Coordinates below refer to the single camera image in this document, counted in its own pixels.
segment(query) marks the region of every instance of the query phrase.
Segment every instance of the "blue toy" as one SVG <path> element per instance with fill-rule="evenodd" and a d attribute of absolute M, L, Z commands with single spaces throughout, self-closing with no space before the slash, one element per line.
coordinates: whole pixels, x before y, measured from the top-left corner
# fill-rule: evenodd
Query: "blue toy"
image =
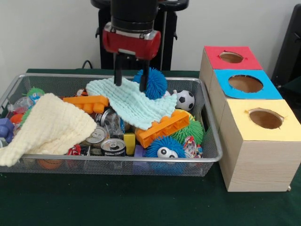
<path fill-rule="evenodd" d="M 0 137 L 4 137 L 8 143 L 13 139 L 13 129 L 14 125 L 8 118 L 0 119 Z"/>
<path fill-rule="evenodd" d="M 145 157 L 185 158 L 183 146 L 172 137 L 158 138 L 147 148 Z M 184 172 L 186 162 L 150 162 L 151 168 L 159 175 L 177 176 Z"/>
<path fill-rule="evenodd" d="M 134 76 L 133 81 L 140 83 L 143 70 L 140 70 L 137 75 Z M 167 89 L 167 81 L 162 74 L 155 68 L 150 68 L 149 77 L 147 80 L 147 87 L 145 91 L 146 97 L 151 100 L 155 100 L 164 96 Z"/>
<path fill-rule="evenodd" d="M 165 147 L 166 151 L 158 152 L 159 149 Z M 185 151 L 183 148 L 183 145 L 181 145 L 178 141 L 173 139 L 172 137 L 163 137 L 163 138 L 158 138 L 152 142 L 152 144 L 147 148 L 146 157 L 161 157 L 161 158 L 170 158 L 170 155 L 167 156 L 168 154 L 172 154 L 172 152 L 175 152 L 177 156 L 173 156 L 171 158 L 185 158 Z"/>

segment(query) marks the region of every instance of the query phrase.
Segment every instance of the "orange toy brick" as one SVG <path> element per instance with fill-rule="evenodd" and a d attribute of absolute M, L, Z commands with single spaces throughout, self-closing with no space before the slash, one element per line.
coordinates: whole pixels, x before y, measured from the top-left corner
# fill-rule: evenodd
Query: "orange toy brick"
<path fill-rule="evenodd" d="M 104 108 L 109 106 L 109 100 L 104 96 L 65 97 L 63 101 L 74 104 L 88 114 L 103 113 Z"/>
<path fill-rule="evenodd" d="M 186 112 L 174 111 L 172 116 L 161 119 L 160 123 L 153 122 L 148 130 L 136 129 L 136 139 L 141 146 L 147 148 L 154 139 L 169 136 L 189 125 L 189 115 Z"/>

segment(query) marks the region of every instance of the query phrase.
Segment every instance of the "orange ball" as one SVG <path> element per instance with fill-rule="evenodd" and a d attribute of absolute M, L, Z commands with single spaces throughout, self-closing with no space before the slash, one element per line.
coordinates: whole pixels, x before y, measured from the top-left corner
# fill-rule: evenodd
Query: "orange ball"
<path fill-rule="evenodd" d="M 41 167 L 48 170 L 55 170 L 59 168 L 63 162 L 60 159 L 39 159 L 38 160 Z"/>
<path fill-rule="evenodd" d="M 9 120 L 14 124 L 19 124 L 22 121 L 24 114 L 14 114 Z"/>

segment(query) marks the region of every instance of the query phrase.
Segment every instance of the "round hole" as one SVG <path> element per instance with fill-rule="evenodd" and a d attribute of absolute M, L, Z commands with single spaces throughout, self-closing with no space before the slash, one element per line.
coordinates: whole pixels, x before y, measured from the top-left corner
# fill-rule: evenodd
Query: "round hole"
<path fill-rule="evenodd" d="M 255 109 L 249 115 L 255 124 L 266 129 L 276 129 L 282 125 L 283 117 L 267 109 Z"/>
<path fill-rule="evenodd" d="M 263 84 L 250 75 L 234 75 L 229 78 L 229 84 L 245 93 L 256 93 L 263 88 Z"/>
<path fill-rule="evenodd" d="M 233 53 L 233 52 L 222 52 L 220 54 L 220 58 L 223 61 L 226 61 L 226 62 L 232 63 L 232 64 L 238 64 L 238 63 L 242 62 L 244 59 L 240 54 Z"/>

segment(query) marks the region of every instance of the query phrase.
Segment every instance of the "plastic bottle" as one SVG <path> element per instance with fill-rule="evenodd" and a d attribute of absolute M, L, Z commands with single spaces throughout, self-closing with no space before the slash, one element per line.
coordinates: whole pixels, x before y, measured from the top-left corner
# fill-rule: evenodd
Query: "plastic bottle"
<path fill-rule="evenodd" d="M 30 97 L 23 97 L 23 98 L 18 99 L 15 102 L 15 104 L 8 105 L 8 111 L 14 112 L 17 114 L 23 114 L 33 105 L 34 105 L 34 102 L 31 100 Z"/>

